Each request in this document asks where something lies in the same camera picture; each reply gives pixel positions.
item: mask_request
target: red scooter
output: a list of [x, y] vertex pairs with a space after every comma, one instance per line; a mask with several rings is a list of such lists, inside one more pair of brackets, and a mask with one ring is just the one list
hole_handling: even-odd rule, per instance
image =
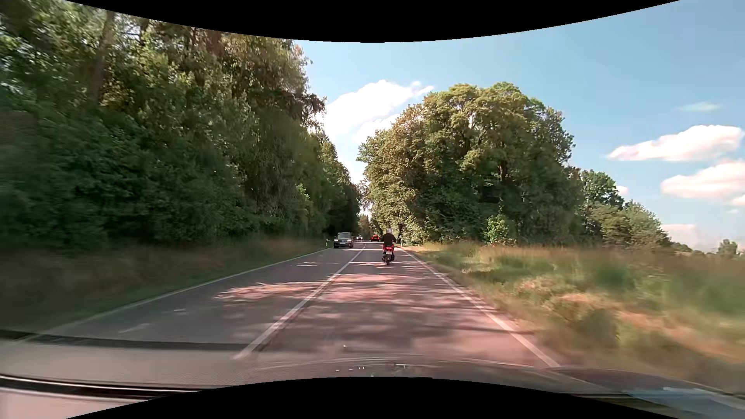
[[386, 265], [390, 265], [391, 261], [396, 259], [393, 255], [393, 246], [383, 246], [383, 261]]

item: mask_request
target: motorcycle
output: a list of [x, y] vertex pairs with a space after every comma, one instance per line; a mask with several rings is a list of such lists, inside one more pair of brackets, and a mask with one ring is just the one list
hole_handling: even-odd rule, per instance
[[390, 265], [391, 261], [393, 261], [396, 257], [393, 255], [393, 246], [383, 246], [383, 262], [385, 262], [386, 265]]

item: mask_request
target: dry grass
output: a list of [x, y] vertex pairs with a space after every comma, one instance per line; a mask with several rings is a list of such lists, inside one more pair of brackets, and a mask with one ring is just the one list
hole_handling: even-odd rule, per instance
[[324, 246], [322, 239], [251, 239], [211, 247], [138, 246], [78, 256], [6, 252], [0, 258], [0, 328], [43, 331]]
[[575, 362], [745, 391], [735, 371], [745, 362], [745, 261], [475, 243], [411, 250]]

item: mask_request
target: black jacket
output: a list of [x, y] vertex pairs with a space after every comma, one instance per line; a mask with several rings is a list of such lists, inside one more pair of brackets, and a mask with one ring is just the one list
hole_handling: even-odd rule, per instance
[[381, 240], [383, 241], [384, 246], [393, 246], [393, 243], [396, 242], [396, 237], [391, 233], [385, 233]]

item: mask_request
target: motorcyclist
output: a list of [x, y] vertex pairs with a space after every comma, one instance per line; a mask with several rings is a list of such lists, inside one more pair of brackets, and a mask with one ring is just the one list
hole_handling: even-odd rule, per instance
[[[389, 228], [385, 230], [385, 234], [381, 237], [381, 240], [383, 241], [383, 256], [385, 256], [385, 248], [393, 247], [393, 243], [396, 243], [396, 237], [393, 235], [393, 229]], [[391, 255], [391, 260], [394, 260], [396, 258], [395, 255]]]

